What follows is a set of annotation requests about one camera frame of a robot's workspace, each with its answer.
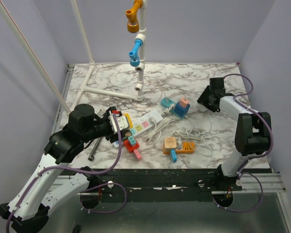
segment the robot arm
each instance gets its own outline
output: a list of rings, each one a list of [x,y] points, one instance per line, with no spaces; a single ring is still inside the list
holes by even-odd
[[[64,128],[50,136],[49,143],[44,149],[45,153],[26,185],[11,202],[0,205],[0,215],[4,219],[8,219],[11,212],[15,211],[11,220],[12,227],[17,233],[39,232],[56,208],[70,197],[87,189],[90,177],[77,173],[70,182],[48,192],[63,169],[50,169],[33,184],[32,181],[45,168],[69,166],[84,150],[84,143],[103,136],[111,142],[117,141],[118,132],[113,114],[116,116],[121,136],[125,137],[125,133],[129,131],[129,121],[126,116],[115,107],[111,107],[100,118],[95,114],[94,108],[88,104],[77,105],[69,114],[68,123]]]
[[[271,143],[270,134],[266,126],[258,116],[237,104],[234,101],[233,94],[226,93],[224,78],[210,79],[210,85],[206,87],[197,102],[213,112],[223,111],[237,121],[235,133],[236,149],[218,167],[223,176],[236,177],[239,168],[245,161],[248,161],[248,158],[261,155],[269,149]],[[271,117],[268,113],[255,112],[271,127]]]

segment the pink plug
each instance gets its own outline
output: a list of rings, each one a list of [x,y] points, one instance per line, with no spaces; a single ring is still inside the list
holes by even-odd
[[[137,149],[134,149],[134,154],[138,160],[141,160],[141,155]]]
[[[182,98],[182,99],[180,100],[180,103],[179,103],[179,105],[180,105],[182,108],[186,108],[186,107],[188,106],[188,104],[189,104],[189,100],[187,100],[187,99],[185,99],[185,98]]]

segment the metal tool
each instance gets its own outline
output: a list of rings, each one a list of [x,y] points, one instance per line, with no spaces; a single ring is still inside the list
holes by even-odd
[[[96,152],[96,150],[97,150],[97,148],[98,148],[98,146],[99,146],[101,140],[102,140],[102,137],[100,137],[99,139],[96,140],[95,145],[94,145],[94,147],[93,147],[93,149],[92,149],[92,152],[91,152],[90,155],[88,156],[88,160],[89,160],[89,161],[93,161],[93,160],[94,160],[95,152]]]

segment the blue power strip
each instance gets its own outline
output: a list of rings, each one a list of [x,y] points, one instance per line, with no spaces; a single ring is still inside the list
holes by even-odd
[[[161,106],[163,106],[164,108],[169,108],[172,104],[176,105],[176,103],[173,102],[173,101],[172,101],[171,99],[169,99],[169,98],[163,98],[163,99],[161,100]],[[175,116],[179,117],[180,119],[184,119],[184,118],[185,118],[185,116],[179,116],[177,113],[174,112],[173,109],[170,110],[170,112],[171,112],[172,114],[174,114]]]

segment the orange valve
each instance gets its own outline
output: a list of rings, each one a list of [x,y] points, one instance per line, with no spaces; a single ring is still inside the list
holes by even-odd
[[[126,17],[128,18],[127,30],[130,33],[137,33],[139,31],[137,12],[142,6],[142,0],[135,0],[132,8],[126,11]]]

